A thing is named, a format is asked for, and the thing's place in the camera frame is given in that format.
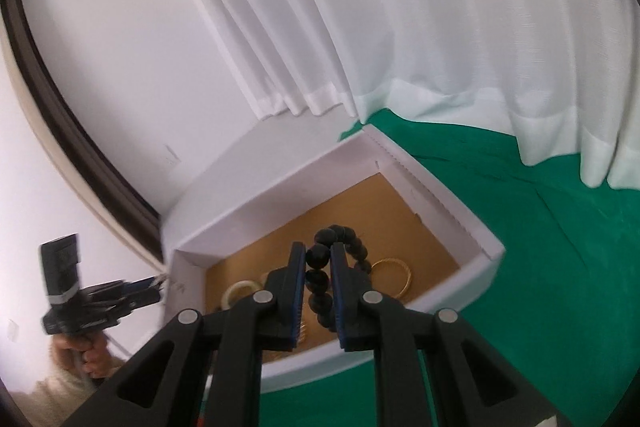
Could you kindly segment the person's left hand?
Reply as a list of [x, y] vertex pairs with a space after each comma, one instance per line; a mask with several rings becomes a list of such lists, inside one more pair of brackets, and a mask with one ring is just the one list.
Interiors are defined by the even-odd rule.
[[82, 336], [53, 335], [51, 357], [60, 369], [92, 379], [111, 377], [124, 365], [124, 361], [111, 354], [104, 332]]

